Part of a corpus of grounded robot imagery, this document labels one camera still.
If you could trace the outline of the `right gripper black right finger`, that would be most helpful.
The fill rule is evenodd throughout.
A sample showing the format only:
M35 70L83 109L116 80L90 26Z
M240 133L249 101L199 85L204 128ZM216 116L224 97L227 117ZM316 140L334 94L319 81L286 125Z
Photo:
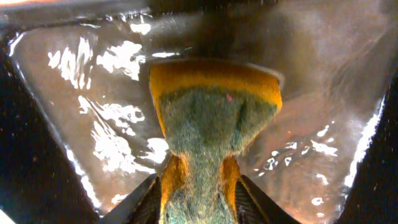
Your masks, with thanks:
M236 182L234 204L239 224L300 224L245 175Z

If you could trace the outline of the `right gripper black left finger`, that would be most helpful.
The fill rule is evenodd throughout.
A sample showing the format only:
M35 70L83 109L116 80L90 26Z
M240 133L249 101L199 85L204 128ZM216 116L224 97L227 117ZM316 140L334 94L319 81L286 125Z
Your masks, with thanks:
M151 174L131 194L99 220L99 224L158 224L161 183Z

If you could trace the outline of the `green yellow sponge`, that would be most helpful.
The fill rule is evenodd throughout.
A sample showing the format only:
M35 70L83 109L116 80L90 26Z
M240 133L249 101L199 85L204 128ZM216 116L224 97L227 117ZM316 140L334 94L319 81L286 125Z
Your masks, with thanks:
M149 70L171 158L160 176L159 223L238 223L240 155L280 111L281 77L221 60L172 60Z

